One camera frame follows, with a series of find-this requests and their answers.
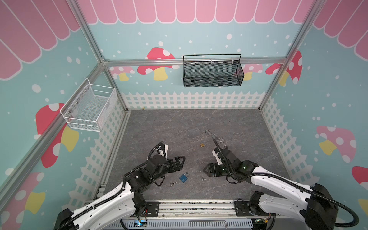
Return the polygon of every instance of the padlock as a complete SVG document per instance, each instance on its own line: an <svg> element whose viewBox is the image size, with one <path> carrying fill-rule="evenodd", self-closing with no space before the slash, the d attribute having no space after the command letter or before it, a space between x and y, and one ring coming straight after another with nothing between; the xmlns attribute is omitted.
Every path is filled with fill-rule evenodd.
<svg viewBox="0 0 368 230"><path fill-rule="evenodd" d="M181 182L186 182L187 181L187 179L188 179L188 177L189 177L189 173L184 173L183 175L181 175L180 177L179 177L179 179L180 179L180 181Z"/></svg>

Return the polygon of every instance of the white picket fence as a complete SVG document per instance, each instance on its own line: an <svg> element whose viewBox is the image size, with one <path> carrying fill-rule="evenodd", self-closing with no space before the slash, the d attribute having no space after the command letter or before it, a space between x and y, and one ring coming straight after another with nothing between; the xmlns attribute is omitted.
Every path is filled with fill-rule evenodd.
<svg viewBox="0 0 368 230"><path fill-rule="evenodd" d="M265 95L265 92L258 94L255 92L251 94L250 92L243 94L240 92L239 94L228 94L228 92L221 94L218 92L214 94L213 92L206 94L203 92L199 94L196 92L195 94L184 94L181 92L180 94L173 93L166 94L158 93L151 94L143 93L140 95L136 93L133 95L129 93L128 95L121 94L124 99L124 103L130 109L170 109L170 108L179 108L179 109L210 109L210 108L218 108L218 109L231 109L231 108L245 108L245 109L255 109L258 108L261 104L261 101Z"/></svg>
<svg viewBox="0 0 368 230"><path fill-rule="evenodd" d="M99 133L98 139L94 139L95 147L91 148L91 156L86 157L87 164L81 168L82 175L75 179L75 190L69 192L69 203L62 209L75 210L84 205L86 200L91 199L93 191L99 186L98 181L102 176L102 170L107 162L117 130L124 117L123 107L117 101L115 108L110 113L107 122Z"/></svg>
<svg viewBox="0 0 368 230"><path fill-rule="evenodd" d="M296 144L297 138L291 135L292 130L287 129L287 122L283 121L284 116L280 115L280 109L273 101L274 98L270 98L262 112L286 170L296 182L308 185L317 183L319 177L313 176L313 166L305 162L307 156L301 154L301 146Z"/></svg>

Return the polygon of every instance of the wire basket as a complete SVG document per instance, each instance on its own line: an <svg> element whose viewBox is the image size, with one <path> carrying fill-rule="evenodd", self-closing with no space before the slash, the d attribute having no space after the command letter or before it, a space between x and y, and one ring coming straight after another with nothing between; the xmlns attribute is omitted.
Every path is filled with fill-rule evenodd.
<svg viewBox="0 0 368 230"><path fill-rule="evenodd" d="M241 54L184 55L184 87L241 86L244 72L240 57Z"/></svg>
<svg viewBox="0 0 368 230"><path fill-rule="evenodd" d="M88 78L82 90L72 96L60 113L73 129L100 132L117 101L116 89L93 85Z"/></svg>

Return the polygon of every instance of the white polka dot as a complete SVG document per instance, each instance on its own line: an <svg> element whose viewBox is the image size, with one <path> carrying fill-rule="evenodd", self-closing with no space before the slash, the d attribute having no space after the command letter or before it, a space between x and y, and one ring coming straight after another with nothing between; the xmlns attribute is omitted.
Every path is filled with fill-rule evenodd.
<svg viewBox="0 0 368 230"><path fill-rule="evenodd" d="M14 168L8 168L5 170L5 175L9 176L14 171Z"/></svg>
<svg viewBox="0 0 368 230"><path fill-rule="evenodd" d="M54 145L54 147L52 148L52 153L55 155L55 156L59 156L59 153L60 153L60 145L61 143L57 143L56 145Z"/></svg>
<svg viewBox="0 0 368 230"><path fill-rule="evenodd" d="M327 139L327 135L323 132L320 134L321 137L323 137L324 139Z"/></svg>
<svg viewBox="0 0 368 230"><path fill-rule="evenodd" d="M32 85L32 90L36 93L39 93L41 92L41 87L39 85L34 84Z"/></svg>
<svg viewBox="0 0 368 230"><path fill-rule="evenodd" d="M292 70L294 68L294 62L291 62L290 64L289 64L289 69L290 70Z"/></svg>
<svg viewBox="0 0 368 230"><path fill-rule="evenodd" d="M1 223L4 224L10 217L10 212L8 211L3 211L0 215L1 217Z"/></svg>
<svg viewBox="0 0 368 230"><path fill-rule="evenodd" d="M49 108L52 111L57 111L59 109L59 103L53 103L53 104L49 104Z"/></svg>
<svg viewBox="0 0 368 230"><path fill-rule="evenodd" d="M21 201L25 198L26 195L27 195L27 192L25 190L20 190L19 192L17 192L14 198L17 201Z"/></svg>
<svg viewBox="0 0 368 230"><path fill-rule="evenodd" d="M350 141L350 146L353 147L353 148L356 148L357 147L357 142L356 140L351 140Z"/></svg>
<svg viewBox="0 0 368 230"><path fill-rule="evenodd" d="M163 53L163 55L165 55L166 57L167 57L167 56L170 56L170 54L171 54L171 53L170 53L169 51L167 51L167 50L163 50L163 51L162 51L162 53Z"/></svg>
<svg viewBox="0 0 368 230"><path fill-rule="evenodd" d="M342 139L341 137L336 138L336 144L342 145L343 143L344 143L344 139Z"/></svg>
<svg viewBox="0 0 368 230"><path fill-rule="evenodd" d="M43 177L45 176L45 174L44 173L39 173L37 176L36 176L36 180L38 181L38 182L40 182L40 181L42 181L42 179L43 179Z"/></svg>
<svg viewBox="0 0 368 230"><path fill-rule="evenodd" d="M344 155L342 156L343 160L346 162L346 163L350 163L350 157Z"/></svg>

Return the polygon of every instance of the white mesh basket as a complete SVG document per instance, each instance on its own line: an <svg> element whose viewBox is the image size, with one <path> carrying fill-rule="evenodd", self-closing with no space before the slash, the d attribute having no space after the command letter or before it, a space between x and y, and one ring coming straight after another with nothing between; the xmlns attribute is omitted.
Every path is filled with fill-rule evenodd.
<svg viewBox="0 0 368 230"><path fill-rule="evenodd" d="M100 132L117 101L115 88L93 85L88 78L82 90L60 110L70 128Z"/></svg>

